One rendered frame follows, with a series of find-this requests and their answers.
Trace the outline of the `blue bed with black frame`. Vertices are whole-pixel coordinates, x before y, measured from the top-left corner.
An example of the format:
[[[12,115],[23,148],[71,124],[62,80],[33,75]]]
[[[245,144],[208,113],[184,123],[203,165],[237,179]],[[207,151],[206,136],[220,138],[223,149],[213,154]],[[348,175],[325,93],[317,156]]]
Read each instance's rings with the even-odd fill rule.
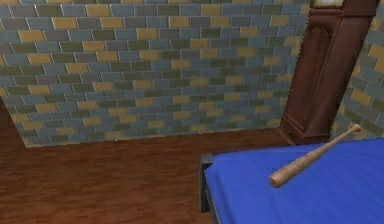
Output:
[[[384,138],[344,141],[285,185],[269,176],[317,146],[206,154],[200,210],[215,224],[384,224]]]

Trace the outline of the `brown wooden grandfather clock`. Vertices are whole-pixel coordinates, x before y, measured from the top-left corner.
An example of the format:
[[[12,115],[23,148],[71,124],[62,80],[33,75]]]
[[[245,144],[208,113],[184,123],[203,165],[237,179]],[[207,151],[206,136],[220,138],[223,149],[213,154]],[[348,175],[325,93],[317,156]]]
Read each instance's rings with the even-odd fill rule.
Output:
[[[278,131],[293,145],[326,142],[380,0],[311,0]]]

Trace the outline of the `wooden baseball bat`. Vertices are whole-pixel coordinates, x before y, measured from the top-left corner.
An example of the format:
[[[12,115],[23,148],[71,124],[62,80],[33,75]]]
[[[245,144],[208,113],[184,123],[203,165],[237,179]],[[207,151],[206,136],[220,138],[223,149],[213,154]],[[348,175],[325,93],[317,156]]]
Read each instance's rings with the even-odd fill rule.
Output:
[[[347,131],[331,140],[330,142],[306,153],[305,155],[297,158],[291,163],[285,165],[279,170],[275,171],[269,176],[269,183],[275,188],[279,188],[287,184],[292,178],[303,172],[315,161],[320,159],[326,152],[328,152],[333,146],[337,143],[344,140],[346,137],[350,136],[352,133],[360,132],[362,127],[358,124],[354,124]]]

